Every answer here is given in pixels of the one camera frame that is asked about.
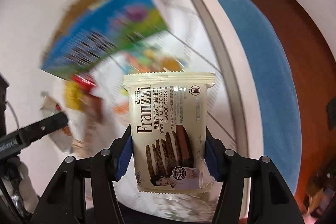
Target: wooden floor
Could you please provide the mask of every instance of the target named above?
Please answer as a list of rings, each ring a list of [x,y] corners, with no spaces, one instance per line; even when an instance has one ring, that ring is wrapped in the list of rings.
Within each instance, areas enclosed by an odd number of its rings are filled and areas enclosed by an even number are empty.
[[[274,27],[287,55],[298,96],[302,160],[295,198],[302,209],[308,177],[336,156],[326,105],[336,95],[336,63],[317,26],[296,0],[252,0]]]

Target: blue tablecloth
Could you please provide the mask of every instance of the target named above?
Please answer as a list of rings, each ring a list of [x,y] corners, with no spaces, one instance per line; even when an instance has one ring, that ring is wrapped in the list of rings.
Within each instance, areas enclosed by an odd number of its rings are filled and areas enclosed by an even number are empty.
[[[250,0],[218,0],[249,61],[259,99],[264,154],[295,193],[301,162],[300,113],[291,70],[272,25]]]

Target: franzzi cookie package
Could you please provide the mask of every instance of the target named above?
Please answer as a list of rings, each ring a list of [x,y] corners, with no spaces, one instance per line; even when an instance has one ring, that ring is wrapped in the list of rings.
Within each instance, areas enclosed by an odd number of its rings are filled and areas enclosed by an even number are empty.
[[[205,191],[206,89],[214,82],[207,72],[125,76],[140,191]]]

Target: metal screw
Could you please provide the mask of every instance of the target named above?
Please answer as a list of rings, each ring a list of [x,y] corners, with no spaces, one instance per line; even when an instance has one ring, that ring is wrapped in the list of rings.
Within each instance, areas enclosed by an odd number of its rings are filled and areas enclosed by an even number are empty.
[[[110,150],[109,149],[103,149],[101,152],[102,156],[108,156],[110,154]]]
[[[71,163],[71,162],[73,162],[74,161],[74,158],[73,158],[73,156],[67,156],[66,158],[65,158],[65,162],[66,163]]]
[[[225,154],[228,155],[228,156],[233,156],[235,154],[235,152],[231,149],[228,149],[225,151]]]
[[[265,162],[266,164],[269,163],[269,162],[271,161],[271,159],[270,159],[269,157],[267,157],[267,156],[262,156],[262,157],[261,157],[261,160],[262,160],[263,162]]]

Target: cream-colored wrapper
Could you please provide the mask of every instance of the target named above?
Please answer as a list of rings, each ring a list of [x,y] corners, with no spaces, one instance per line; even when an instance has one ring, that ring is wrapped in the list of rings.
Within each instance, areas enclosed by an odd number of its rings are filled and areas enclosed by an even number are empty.
[[[203,182],[208,72],[126,75],[138,189],[155,193],[209,191]]]

